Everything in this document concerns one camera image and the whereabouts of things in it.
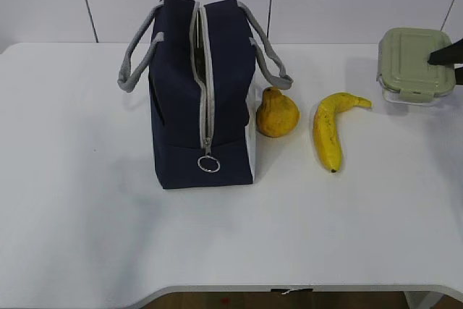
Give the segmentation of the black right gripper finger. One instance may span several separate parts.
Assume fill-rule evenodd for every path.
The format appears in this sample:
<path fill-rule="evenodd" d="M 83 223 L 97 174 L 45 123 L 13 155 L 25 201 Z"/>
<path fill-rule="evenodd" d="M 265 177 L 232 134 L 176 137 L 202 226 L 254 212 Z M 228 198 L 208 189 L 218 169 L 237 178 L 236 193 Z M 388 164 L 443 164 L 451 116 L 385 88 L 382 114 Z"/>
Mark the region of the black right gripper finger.
<path fill-rule="evenodd" d="M 430 54 L 428 63 L 431 65 L 461 64 L 463 62 L 463 39 Z"/>

